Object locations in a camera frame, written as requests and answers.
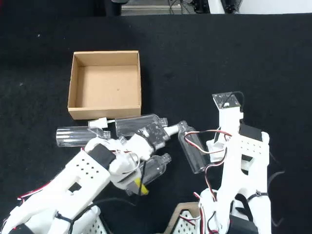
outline cardboard box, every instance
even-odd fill
[[[138,51],[74,52],[67,107],[73,119],[139,116]]]

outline perforated plate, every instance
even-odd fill
[[[99,217],[96,218],[93,224],[86,227],[82,234],[107,234]]]
[[[186,218],[193,218],[191,213],[189,211],[182,211],[181,213],[182,216],[186,217]],[[185,221],[182,218],[179,218],[176,221],[176,225],[174,227],[174,229],[172,230],[171,234],[196,234],[196,221],[192,221],[194,225],[188,223],[187,221]]]

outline black table surface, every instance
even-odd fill
[[[214,129],[211,94],[244,92],[246,124],[270,134],[280,162],[268,174],[286,171],[269,190],[274,219],[284,218],[273,233],[311,233],[311,29],[312,15],[0,20],[0,217],[79,151],[55,143],[58,126],[84,123],[66,107],[73,52],[139,50],[143,114]],[[175,136],[164,152],[172,162],[136,207],[100,205],[114,233],[162,232],[175,206],[205,188]],[[215,187],[220,173],[209,175]],[[97,199],[113,196],[128,198],[109,185]]]

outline plastic bottle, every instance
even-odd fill
[[[191,166],[193,173],[195,174],[200,173],[205,169],[206,165],[209,163],[208,161],[209,157],[206,154],[199,151],[194,146],[190,145],[184,139],[186,132],[196,130],[193,127],[188,126],[186,121],[180,122],[178,126],[179,126],[178,139],[184,151],[184,154],[189,162],[189,165]],[[198,134],[187,135],[187,139],[189,139],[190,141],[192,141],[193,143],[195,143],[196,145],[198,145],[203,149],[203,145],[198,137]]]
[[[161,176],[167,168],[167,164],[171,162],[171,157],[169,154],[164,154],[162,156],[154,155],[149,160],[146,161],[145,166],[145,174],[143,178],[143,184],[147,185],[151,183],[153,180]],[[141,173],[143,172],[143,165],[142,162],[139,166]],[[128,185],[126,189],[126,193],[128,195],[138,194],[139,183],[135,183],[134,181]]]
[[[166,118],[159,118],[155,114],[116,119],[116,135],[117,137],[131,137],[138,129],[143,128],[155,121],[160,122],[162,127],[166,127],[168,125]]]
[[[58,127],[56,132],[56,141],[59,147],[85,146],[89,140],[95,137],[110,139],[111,132],[88,126]]]

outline yellow label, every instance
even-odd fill
[[[141,179],[140,178],[135,179],[135,183],[136,183],[137,187],[140,188]],[[149,192],[148,189],[145,187],[144,184],[142,184],[141,193],[143,195],[147,195],[148,192]]]

